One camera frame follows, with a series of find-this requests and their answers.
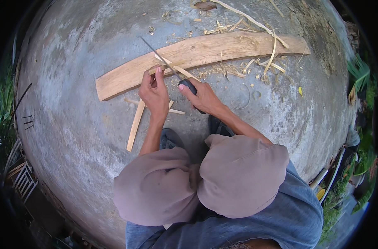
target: concrete floor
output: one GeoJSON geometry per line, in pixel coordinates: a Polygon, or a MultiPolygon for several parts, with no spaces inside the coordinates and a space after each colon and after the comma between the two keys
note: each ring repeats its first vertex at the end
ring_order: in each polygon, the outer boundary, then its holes
{"type": "MultiPolygon", "coordinates": [[[[277,33],[304,37],[311,49],[311,55],[302,57],[299,63],[300,57],[288,57],[287,75],[295,87],[283,78],[277,84],[270,72],[271,85],[265,85],[255,78],[263,67],[254,64],[245,79],[231,76],[228,81],[220,74],[206,79],[232,109],[231,101],[236,107],[248,102],[243,84],[254,84],[251,94],[260,91],[261,98],[251,97],[248,107],[233,111],[272,142],[285,145],[299,174],[309,182],[345,142],[355,113],[346,99],[346,61],[353,53],[342,20],[326,0],[307,0],[306,4],[275,0],[284,18],[267,0],[225,2],[278,28],[277,33]],[[297,91],[300,86],[303,97],[297,91]],[[274,87],[282,92],[283,103],[276,92],[272,98],[274,87]]],[[[107,248],[122,248],[125,244],[125,222],[112,202],[112,182],[138,155],[150,113],[144,111],[133,150],[127,152],[136,106],[123,99],[139,100],[138,90],[99,102],[95,79],[149,52],[137,35],[159,48],[177,40],[172,33],[185,37],[185,31],[193,30],[193,36],[198,36],[204,28],[215,28],[217,18],[226,24],[240,19],[220,5],[210,13],[212,16],[200,16],[199,10],[189,7],[189,1],[57,0],[41,22],[32,24],[31,36],[25,39],[17,95],[21,96],[30,83],[33,85],[17,111],[17,120],[27,157],[40,181],[60,200],[66,215],[107,248]],[[165,10],[182,10],[172,12],[171,18],[183,23],[163,22],[165,10]],[[203,21],[194,22],[194,18],[203,21]],[[148,35],[149,26],[155,28],[152,36],[148,35]],[[29,115],[34,117],[34,127],[25,130],[27,125],[21,118],[29,115]]],[[[204,154],[207,115],[191,110],[189,102],[172,86],[172,79],[168,77],[165,82],[175,101],[173,108],[186,115],[168,114],[165,127],[182,136],[197,161],[204,154]]]]}

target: white pipe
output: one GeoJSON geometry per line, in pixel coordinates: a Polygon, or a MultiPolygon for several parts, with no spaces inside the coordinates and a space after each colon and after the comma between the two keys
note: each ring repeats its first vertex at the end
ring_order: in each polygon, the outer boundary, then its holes
{"type": "Polygon", "coordinates": [[[326,197],[327,193],[328,193],[329,190],[330,190],[330,187],[331,187],[332,184],[333,184],[334,179],[336,178],[336,175],[337,175],[338,169],[339,169],[340,164],[341,164],[342,157],[344,156],[344,152],[345,152],[345,148],[342,148],[342,149],[341,149],[341,154],[340,154],[340,159],[338,160],[338,163],[337,163],[337,165],[336,165],[336,170],[334,171],[333,177],[332,177],[332,179],[331,179],[331,181],[330,181],[330,183],[329,183],[329,186],[328,186],[327,189],[326,189],[326,192],[324,192],[323,197],[322,197],[321,200],[319,201],[320,203],[323,202],[324,198],[326,197]]]}

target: shoe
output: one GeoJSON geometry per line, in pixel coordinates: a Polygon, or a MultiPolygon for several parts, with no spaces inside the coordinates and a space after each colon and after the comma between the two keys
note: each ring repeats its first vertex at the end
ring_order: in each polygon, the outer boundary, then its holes
{"type": "Polygon", "coordinates": [[[209,116],[209,132],[210,134],[220,134],[222,136],[232,137],[235,135],[233,131],[224,122],[214,117],[209,116]]]}
{"type": "Polygon", "coordinates": [[[183,142],[178,134],[170,128],[164,128],[160,137],[160,150],[181,147],[184,149],[183,142]]]}

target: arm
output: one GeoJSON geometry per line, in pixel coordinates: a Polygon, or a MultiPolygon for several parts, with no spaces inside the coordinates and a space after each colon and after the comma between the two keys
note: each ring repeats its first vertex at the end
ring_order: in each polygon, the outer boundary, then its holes
{"type": "Polygon", "coordinates": [[[229,126],[236,135],[245,135],[247,137],[260,138],[263,143],[272,143],[268,138],[254,129],[251,125],[241,120],[234,114],[229,107],[222,104],[208,83],[202,83],[194,78],[189,79],[197,89],[194,95],[187,86],[179,85],[179,91],[187,97],[192,107],[196,107],[203,112],[219,118],[229,126]]]}
{"type": "Polygon", "coordinates": [[[155,67],[159,67],[155,77],[149,75],[148,71],[143,73],[142,84],[138,93],[150,110],[148,133],[139,156],[159,150],[160,136],[168,114],[169,96],[163,80],[164,72],[160,66],[155,67]]]}

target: dried leaf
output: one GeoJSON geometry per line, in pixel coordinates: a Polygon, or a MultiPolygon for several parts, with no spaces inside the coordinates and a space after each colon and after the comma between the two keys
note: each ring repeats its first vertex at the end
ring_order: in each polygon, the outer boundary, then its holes
{"type": "Polygon", "coordinates": [[[216,4],[214,2],[210,2],[210,1],[207,1],[207,2],[197,2],[193,6],[199,8],[201,10],[216,9],[216,4]]]}
{"type": "Polygon", "coordinates": [[[304,97],[304,96],[302,95],[302,87],[298,87],[298,92],[300,93],[301,97],[304,97]]]}

